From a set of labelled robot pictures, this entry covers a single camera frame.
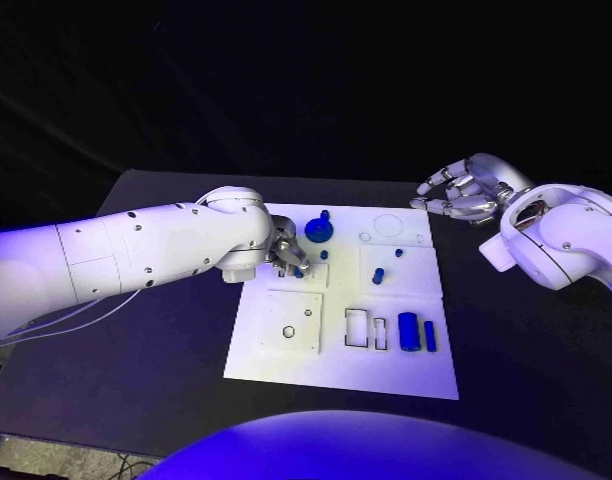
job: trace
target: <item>floor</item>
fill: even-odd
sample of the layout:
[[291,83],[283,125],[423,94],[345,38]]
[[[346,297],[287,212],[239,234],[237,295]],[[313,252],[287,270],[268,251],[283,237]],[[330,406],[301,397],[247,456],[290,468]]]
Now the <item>floor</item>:
[[[128,465],[139,461],[153,464],[157,459],[130,456]],[[0,467],[10,470],[38,475],[55,474],[69,480],[108,480],[117,478],[121,467],[121,459],[115,453],[78,448],[52,443],[23,440],[20,438],[4,438],[0,441]],[[131,468],[121,478],[134,478],[147,470],[146,465]]]

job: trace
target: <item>blue cylinder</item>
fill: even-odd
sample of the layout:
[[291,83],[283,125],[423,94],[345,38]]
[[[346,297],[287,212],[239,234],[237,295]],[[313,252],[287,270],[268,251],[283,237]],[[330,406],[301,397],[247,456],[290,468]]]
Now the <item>blue cylinder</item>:
[[303,233],[306,234],[306,238],[313,243],[323,243],[332,237],[333,228],[332,228],[332,223],[329,219],[330,219],[330,212],[327,212],[327,210],[323,210],[320,212],[320,217],[310,220],[309,223],[306,224]]
[[430,352],[436,351],[436,333],[433,331],[433,322],[427,320],[424,322],[424,334],[425,334],[425,349]]
[[374,273],[374,283],[376,285],[381,284],[384,275],[385,275],[385,270],[382,268],[376,268]]
[[418,352],[421,350],[421,340],[418,338],[417,315],[411,312],[401,313],[397,316],[399,327],[399,348],[405,352]]

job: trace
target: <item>white board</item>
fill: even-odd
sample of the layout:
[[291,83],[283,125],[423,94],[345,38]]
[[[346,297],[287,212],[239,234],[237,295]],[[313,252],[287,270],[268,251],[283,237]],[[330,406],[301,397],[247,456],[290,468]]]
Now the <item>white board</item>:
[[[265,264],[257,270],[255,280],[244,283],[225,378],[457,400],[425,212],[265,206],[271,214],[294,221],[299,246],[314,268],[303,279],[280,278]],[[307,240],[303,228],[322,210],[330,213],[335,233],[327,242],[316,244]],[[320,259],[322,250],[327,251],[326,260]],[[372,283],[375,268],[385,270],[379,285]],[[346,309],[366,310],[368,347],[345,345]],[[415,313],[418,318],[423,346],[418,352],[399,349],[398,314],[402,312]],[[375,323],[382,323],[375,321],[378,318],[385,319],[387,350],[375,349]],[[433,321],[436,329],[437,351],[433,353],[425,349],[425,320]],[[293,327],[286,330],[288,338],[283,334],[286,327]]]

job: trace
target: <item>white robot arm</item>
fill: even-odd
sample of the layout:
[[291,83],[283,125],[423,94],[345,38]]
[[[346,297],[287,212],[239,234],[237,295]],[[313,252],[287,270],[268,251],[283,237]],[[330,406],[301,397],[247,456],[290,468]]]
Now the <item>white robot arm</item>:
[[479,250],[498,271],[519,265],[532,280],[558,290],[585,275],[612,290],[612,197],[574,185],[534,187],[515,168],[479,153],[456,162],[417,192],[450,181],[448,200],[411,201],[414,208],[483,224],[499,233]]
[[222,187],[198,203],[0,232],[0,340],[62,308],[137,291],[216,267],[228,283],[271,262],[307,273],[294,223],[258,193]]

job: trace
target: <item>black table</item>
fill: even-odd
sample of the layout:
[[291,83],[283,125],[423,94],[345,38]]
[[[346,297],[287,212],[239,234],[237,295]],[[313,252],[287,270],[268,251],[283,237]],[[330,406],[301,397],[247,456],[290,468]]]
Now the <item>black table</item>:
[[[221,185],[254,188],[265,202],[378,207],[405,207],[417,187],[128,171],[98,213],[193,201]],[[495,231],[431,217],[460,401],[224,379],[241,285],[214,270],[144,290],[94,326],[17,346],[0,434],[162,457],[268,415],[369,410],[476,429],[612,477],[612,294],[590,279],[552,292],[518,268],[498,273],[477,251]]]

